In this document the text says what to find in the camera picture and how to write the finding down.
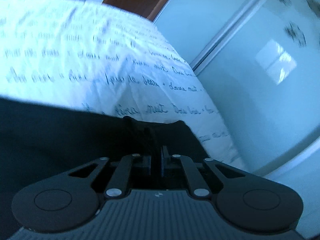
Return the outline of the black pants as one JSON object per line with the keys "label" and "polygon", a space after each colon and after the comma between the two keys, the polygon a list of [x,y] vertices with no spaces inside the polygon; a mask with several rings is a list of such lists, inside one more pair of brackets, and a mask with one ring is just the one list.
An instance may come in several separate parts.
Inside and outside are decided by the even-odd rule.
{"label": "black pants", "polygon": [[101,157],[119,161],[161,146],[195,162],[207,157],[181,120],[143,122],[1,99],[1,239],[19,228],[11,202],[25,186]]}

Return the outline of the white script-print bedspread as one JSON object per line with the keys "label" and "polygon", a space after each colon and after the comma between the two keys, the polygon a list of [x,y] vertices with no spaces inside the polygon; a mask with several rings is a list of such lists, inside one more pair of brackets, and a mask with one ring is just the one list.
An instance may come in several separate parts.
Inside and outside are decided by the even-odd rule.
{"label": "white script-print bedspread", "polygon": [[136,14],[80,0],[1,0],[1,96],[139,121],[184,121],[213,159],[245,170],[189,64]]}

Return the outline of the white sliding wardrobe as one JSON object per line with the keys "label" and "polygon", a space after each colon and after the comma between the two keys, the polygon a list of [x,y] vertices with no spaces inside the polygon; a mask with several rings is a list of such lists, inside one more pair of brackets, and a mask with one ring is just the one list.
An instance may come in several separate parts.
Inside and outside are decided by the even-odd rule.
{"label": "white sliding wardrobe", "polygon": [[249,172],[296,190],[319,235],[319,0],[169,0],[155,24],[190,64]]}

